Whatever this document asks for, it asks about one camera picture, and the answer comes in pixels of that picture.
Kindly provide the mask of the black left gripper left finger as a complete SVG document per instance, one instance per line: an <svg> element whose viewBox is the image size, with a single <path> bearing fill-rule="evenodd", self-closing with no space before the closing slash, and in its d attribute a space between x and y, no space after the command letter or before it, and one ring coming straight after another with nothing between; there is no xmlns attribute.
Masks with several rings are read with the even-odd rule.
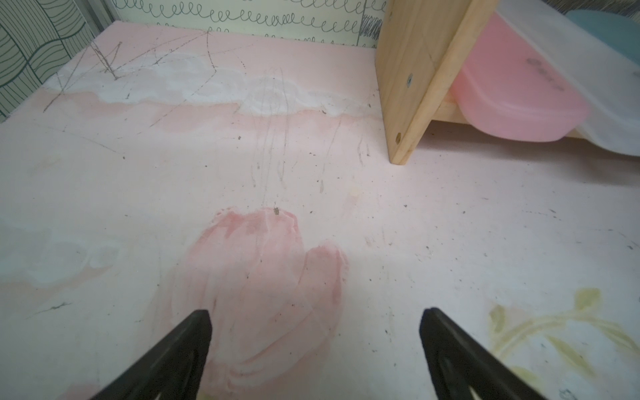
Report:
<svg viewBox="0 0 640 400"><path fill-rule="evenodd" d="M195 399L212 333L209 312L193 311L93 399Z"/></svg>

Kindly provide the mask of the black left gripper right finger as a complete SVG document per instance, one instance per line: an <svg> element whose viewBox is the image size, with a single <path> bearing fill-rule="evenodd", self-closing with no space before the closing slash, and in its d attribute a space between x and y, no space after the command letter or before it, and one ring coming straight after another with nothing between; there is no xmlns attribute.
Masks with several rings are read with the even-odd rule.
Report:
<svg viewBox="0 0 640 400"><path fill-rule="evenodd" d="M439 399L542 399L438 308L423 311L419 335Z"/></svg>

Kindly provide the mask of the teal pencil case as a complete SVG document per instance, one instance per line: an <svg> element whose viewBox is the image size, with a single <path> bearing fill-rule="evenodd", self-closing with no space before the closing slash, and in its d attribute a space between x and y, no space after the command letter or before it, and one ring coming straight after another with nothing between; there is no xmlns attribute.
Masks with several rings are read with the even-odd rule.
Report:
<svg viewBox="0 0 640 400"><path fill-rule="evenodd" d="M639 23L631 18L594 10L573 10L566 17L583 30L639 64Z"/></svg>

